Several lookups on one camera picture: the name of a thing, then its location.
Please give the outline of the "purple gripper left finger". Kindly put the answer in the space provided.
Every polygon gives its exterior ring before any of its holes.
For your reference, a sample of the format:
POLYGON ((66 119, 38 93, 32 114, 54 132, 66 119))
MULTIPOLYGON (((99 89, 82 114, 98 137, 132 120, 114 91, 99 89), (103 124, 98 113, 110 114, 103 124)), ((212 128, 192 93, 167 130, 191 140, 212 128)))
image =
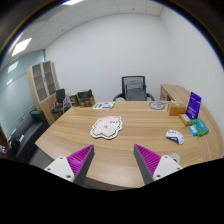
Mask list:
POLYGON ((45 171, 69 182, 83 184, 94 154, 94 146, 89 145, 68 157, 59 156, 45 168, 45 171))

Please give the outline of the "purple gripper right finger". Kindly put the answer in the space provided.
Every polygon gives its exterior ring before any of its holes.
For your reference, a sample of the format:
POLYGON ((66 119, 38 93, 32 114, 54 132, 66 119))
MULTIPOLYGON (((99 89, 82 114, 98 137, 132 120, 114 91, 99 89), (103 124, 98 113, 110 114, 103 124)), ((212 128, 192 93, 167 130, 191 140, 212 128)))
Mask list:
POLYGON ((169 155, 160 156, 137 144, 134 145, 134 156, 145 185, 182 169, 169 155))

